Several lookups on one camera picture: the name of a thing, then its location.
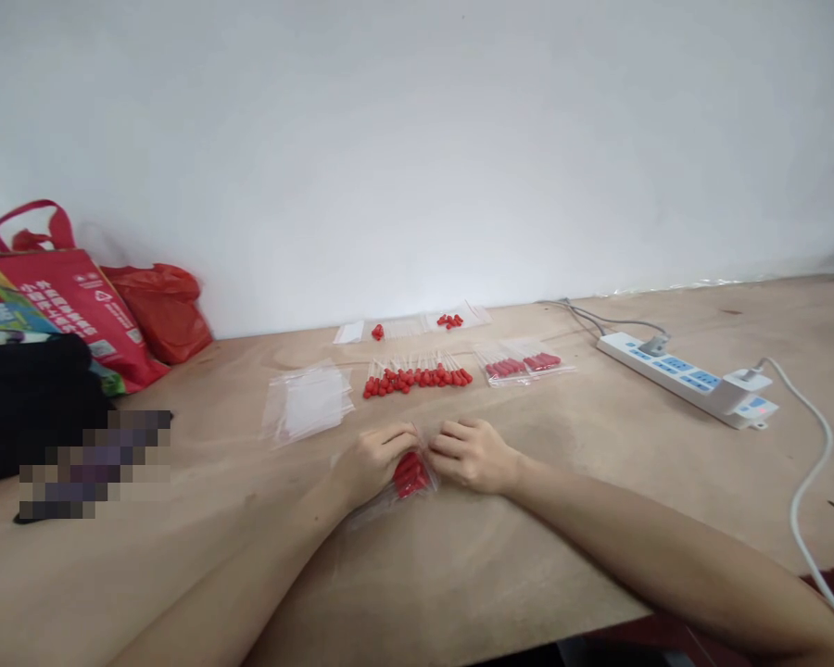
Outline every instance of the wooden table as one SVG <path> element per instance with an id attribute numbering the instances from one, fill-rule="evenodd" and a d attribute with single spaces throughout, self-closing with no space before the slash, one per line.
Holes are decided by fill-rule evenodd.
<path id="1" fill-rule="evenodd" d="M 774 357 L 834 428 L 834 277 L 581 305 L 665 324 L 670 349 L 709 371 Z M 492 315 L 490 326 L 392 343 L 334 346 L 334 330 L 324 329 L 214 344 L 121 403 L 175 414 L 163 503 L 18 527 L 9 522 L 15 483 L 0 483 L 0 662 L 105 661 L 253 530 L 271 525 L 358 432 L 396 419 L 432 432 L 446 418 L 485 418 L 534 457 L 632 488 L 804 572 L 788 505 L 822 435 L 778 380 L 766 392 L 781 406 L 770 428 L 734 431 L 597 351 L 593 328 L 560 307 Z M 522 335 L 540 337 L 578 371 L 530 387 L 485 386 L 472 343 Z M 433 346 L 456 355 L 477 382 L 360 397 L 372 356 Z M 259 438 L 270 377 L 324 358 L 353 370 L 357 410 L 340 428 L 271 452 Z M 801 524 L 820 566 L 833 567 L 834 458 L 808 492 Z M 250 663 L 463 664 L 646 612 L 509 502 L 443 486 L 334 533 Z"/>

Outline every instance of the hand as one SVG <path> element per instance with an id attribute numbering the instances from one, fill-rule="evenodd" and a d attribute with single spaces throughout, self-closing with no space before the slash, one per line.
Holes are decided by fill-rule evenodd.
<path id="1" fill-rule="evenodd" d="M 516 484 L 519 452 L 482 420 L 443 422 L 428 456 L 442 476 L 479 493 L 502 494 Z"/>
<path id="2" fill-rule="evenodd" d="M 413 424 L 398 422 L 359 435 L 330 474 L 348 510 L 364 505 L 392 479 L 401 455 L 417 445 Z"/>

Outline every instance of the colorful bag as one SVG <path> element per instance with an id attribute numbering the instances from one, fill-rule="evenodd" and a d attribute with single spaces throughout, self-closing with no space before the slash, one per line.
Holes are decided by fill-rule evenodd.
<path id="1" fill-rule="evenodd" d="M 49 234 L 19 233 L 19 247 L 54 250 L 11 252 L 0 238 L 0 271 L 61 332 L 77 334 L 94 359 L 122 378 L 114 393 L 132 394 L 163 377 L 170 369 L 148 355 L 133 315 L 102 271 L 74 243 L 65 210 L 48 199 L 31 202 L 0 218 L 0 226 L 37 208 L 54 207 Z"/>

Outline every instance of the power strip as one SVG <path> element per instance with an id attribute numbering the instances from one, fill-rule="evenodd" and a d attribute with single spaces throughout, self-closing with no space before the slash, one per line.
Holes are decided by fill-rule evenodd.
<path id="1" fill-rule="evenodd" d="M 673 355 L 647 355 L 639 349 L 642 343 L 643 341 L 626 333 L 610 333 L 600 338 L 596 347 L 732 428 L 745 429 L 750 426 L 758 430 L 764 429 L 767 425 L 766 420 L 778 409 L 775 403 L 761 398 L 756 393 L 748 393 L 734 408 L 722 409 L 724 398 L 728 400 L 728 396 L 724 395 L 728 394 L 729 390 L 734 390 L 733 380 L 724 384 L 723 378 Z M 760 388 L 770 384 L 768 379 L 763 379 L 764 382 L 757 384 Z"/>

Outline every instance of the red plastic bag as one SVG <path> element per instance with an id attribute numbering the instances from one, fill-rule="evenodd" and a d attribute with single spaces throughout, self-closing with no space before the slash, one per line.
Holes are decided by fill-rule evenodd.
<path id="1" fill-rule="evenodd" d="M 188 271 L 170 264 L 151 269 L 102 267 L 142 329 L 151 353 L 164 363 L 190 359 L 213 341 L 195 302 L 201 294 Z"/>
<path id="2" fill-rule="evenodd" d="M 37 208 L 55 208 L 49 234 L 24 230 L 13 250 L 0 237 L 0 271 L 60 331 L 77 334 L 94 359 L 122 380 L 109 393 L 132 394 L 170 369 L 148 355 L 133 315 L 89 255 L 74 244 L 65 210 L 48 199 L 25 204 L 0 218 L 0 225 Z M 41 243 L 49 241 L 53 250 Z"/>

